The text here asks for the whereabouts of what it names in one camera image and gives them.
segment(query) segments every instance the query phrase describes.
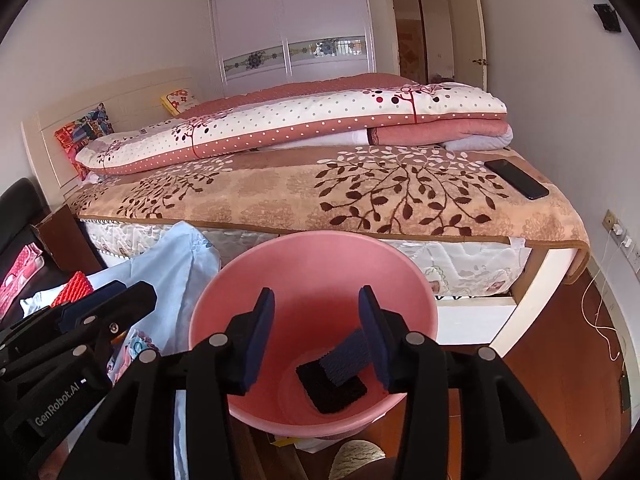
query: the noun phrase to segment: headboard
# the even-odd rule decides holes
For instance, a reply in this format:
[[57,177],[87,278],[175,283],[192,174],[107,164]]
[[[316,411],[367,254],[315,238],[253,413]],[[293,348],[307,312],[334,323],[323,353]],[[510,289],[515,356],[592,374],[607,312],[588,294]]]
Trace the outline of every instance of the headboard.
[[78,188],[76,170],[66,158],[55,132],[104,103],[116,132],[138,130],[171,117],[160,96],[180,88],[199,95],[187,68],[170,68],[126,77],[69,96],[22,121],[22,136],[31,169],[54,209]]

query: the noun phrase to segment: person's foot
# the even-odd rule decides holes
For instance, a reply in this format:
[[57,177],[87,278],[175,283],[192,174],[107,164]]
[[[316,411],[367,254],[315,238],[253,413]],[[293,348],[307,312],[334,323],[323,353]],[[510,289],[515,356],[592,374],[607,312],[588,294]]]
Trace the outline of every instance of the person's foot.
[[368,463],[385,458],[385,452],[366,440],[350,440],[342,444],[334,458],[329,480],[340,480]]

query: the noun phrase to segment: wall socket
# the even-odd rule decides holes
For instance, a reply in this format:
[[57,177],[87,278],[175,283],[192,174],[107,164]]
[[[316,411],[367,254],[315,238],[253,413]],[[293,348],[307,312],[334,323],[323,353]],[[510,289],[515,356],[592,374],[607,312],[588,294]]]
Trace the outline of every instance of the wall socket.
[[[624,246],[623,243],[628,236],[627,230],[620,219],[610,210],[607,211],[604,219],[602,220],[602,225],[609,232],[609,235],[613,238],[616,246],[625,255],[625,258],[631,264],[638,280],[640,280],[640,242],[632,240],[629,247]],[[616,234],[614,231],[614,225],[618,225],[620,227],[620,234]]]

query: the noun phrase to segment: white bed leg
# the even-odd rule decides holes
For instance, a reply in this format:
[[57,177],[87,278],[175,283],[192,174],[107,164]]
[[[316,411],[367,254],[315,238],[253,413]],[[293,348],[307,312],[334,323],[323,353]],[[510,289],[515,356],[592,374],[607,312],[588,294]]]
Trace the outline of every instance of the white bed leg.
[[562,282],[575,253],[577,249],[549,249],[546,252],[538,272],[518,306],[491,342],[491,347],[500,357],[504,357],[511,350],[542,312]]

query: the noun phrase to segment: pink bucket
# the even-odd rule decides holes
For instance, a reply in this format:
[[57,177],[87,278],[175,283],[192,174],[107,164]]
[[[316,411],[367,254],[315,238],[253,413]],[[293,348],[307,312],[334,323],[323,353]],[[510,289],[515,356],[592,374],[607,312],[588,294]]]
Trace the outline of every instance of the pink bucket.
[[367,394],[341,412],[322,415],[307,397],[296,367],[322,357],[360,326],[358,292],[371,285],[382,308],[399,312],[410,330],[435,339],[436,303],[418,267],[395,248],[363,235],[311,231],[276,238],[231,261],[204,290],[193,313],[193,348],[250,311],[264,286],[276,311],[257,382],[245,397],[229,396],[231,415],[249,426],[301,438],[355,434],[395,406],[373,367],[358,376]]

